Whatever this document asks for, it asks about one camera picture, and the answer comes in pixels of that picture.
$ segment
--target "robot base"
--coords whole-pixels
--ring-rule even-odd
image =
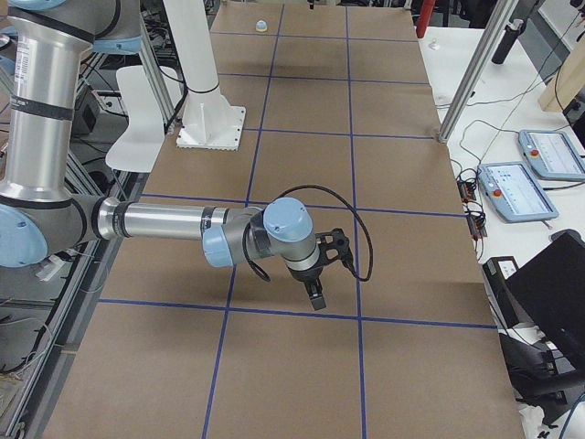
[[[246,118],[244,107],[232,107],[219,90],[189,93],[183,127],[176,139],[181,148],[238,150]]]

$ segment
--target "robotic arm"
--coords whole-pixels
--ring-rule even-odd
[[[247,262],[266,281],[270,277],[253,261],[281,255],[292,277],[304,283],[315,310],[325,307],[319,276],[326,265],[340,260],[356,277],[343,231],[315,234],[311,217],[295,198],[278,198],[260,210],[153,205],[70,194],[64,176],[80,57],[92,48],[137,52],[139,0],[9,3],[19,38],[10,144],[5,178],[0,181],[1,266],[37,263],[98,239],[203,241],[211,265]]]

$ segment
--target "white chair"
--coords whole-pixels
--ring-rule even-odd
[[[162,67],[165,74],[176,78],[176,72]],[[176,81],[163,76],[174,106],[181,99]],[[146,78],[143,66],[119,69],[116,79],[125,110],[128,128],[112,145],[106,155],[106,165],[127,172],[150,173],[165,141],[165,125],[153,90]]]

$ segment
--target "table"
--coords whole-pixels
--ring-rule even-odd
[[[433,27],[420,41],[420,49],[437,105],[451,102],[481,32],[478,29]],[[433,40],[436,40],[438,49],[430,48],[430,43]],[[488,62],[475,87],[475,95],[469,103],[509,99],[526,91],[531,84],[536,85],[534,90],[527,93],[520,102],[504,128],[515,131],[522,129],[555,130],[565,126],[561,131],[567,133],[575,145],[580,145],[577,136],[569,127],[566,127],[567,121],[560,113],[540,110],[537,99],[545,89],[545,85],[538,84],[540,79],[538,77],[538,80],[535,81],[536,77],[537,70],[519,42],[516,42],[504,64],[495,65]],[[518,97],[510,102],[467,107],[447,144],[451,157],[459,161],[463,167],[477,167],[477,159],[467,154],[459,146],[463,138],[463,131],[476,119],[486,121],[498,128],[501,127],[520,99]],[[441,119],[446,113],[446,109],[439,109]],[[463,145],[481,156],[495,134],[496,130],[493,128],[476,123],[467,131]],[[522,160],[516,138],[517,135],[513,133],[500,133],[485,155],[484,163]],[[458,166],[454,166],[453,169],[456,171],[455,174],[459,172]],[[541,185],[544,187],[568,184],[570,183],[556,184],[555,182],[541,181]],[[552,230],[549,230],[541,222],[506,224],[498,217],[490,202],[484,199],[484,209],[487,214],[485,228],[488,237],[484,239],[484,253],[480,262],[485,262],[494,256],[513,255],[518,264],[522,266],[550,243],[549,236],[556,231],[574,229],[585,236],[585,223],[581,220],[585,215],[585,203],[582,202],[585,200],[585,187],[548,192],[548,196],[559,211],[557,219],[548,221]]]
[[[277,258],[265,284],[198,243],[125,241],[44,437],[523,437],[410,14],[227,3],[212,30],[221,90],[247,106],[239,151],[169,137],[143,201],[328,186],[368,225],[374,276],[328,267],[315,313]],[[351,216],[300,199],[363,270]]]

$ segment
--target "white desk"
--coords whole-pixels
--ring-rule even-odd
[[[482,31],[477,29],[430,27],[425,38],[420,41],[420,49],[437,105],[452,101],[481,33]],[[437,49],[429,46],[434,39],[439,45]],[[469,103],[512,98],[528,89],[536,77],[537,69],[532,65],[520,43],[516,42],[504,64],[498,66],[488,62],[475,87],[475,95]],[[528,93],[504,128],[515,131],[554,130],[566,125],[567,122],[560,113],[540,110],[537,99],[544,89],[545,85],[541,83]],[[520,99],[467,107],[449,139],[451,157],[459,161],[463,167],[477,167],[477,160],[459,146],[465,127],[475,119],[501,127]],[[446,113],[446,109],[439,109],[440,119]],[[562,131],[565,131],[575,145],[579,146],[580,143],[570,128]],[[497,131],[489,126],[475,123],[467,130],[463,145],[476,155],[482,156],[496,133]],[[522,160],[517,135],[500,133],[485,156],[484,163],[516,160]],[[453,170],[455,174],[459,173],[458,166],[454,166]],[[569,184],[568,182],[541,181],[543,187]],[[563,229],[575,229],[581,233],[581,236],[585,236],[585,221],[583,221],[585,187],[548,192],[548,195],[559,212],[557,219],[548,221],[553,230],[549,230],[542,222],[506,224],[497,216],[489,200],[483,197],[487,215],[485,228],[488,237],[484,239],[484,254],[480,262],[485,262],[493,256],[512,255],[519,265],[523,265],[550,243],[549,236],[552,233]]]

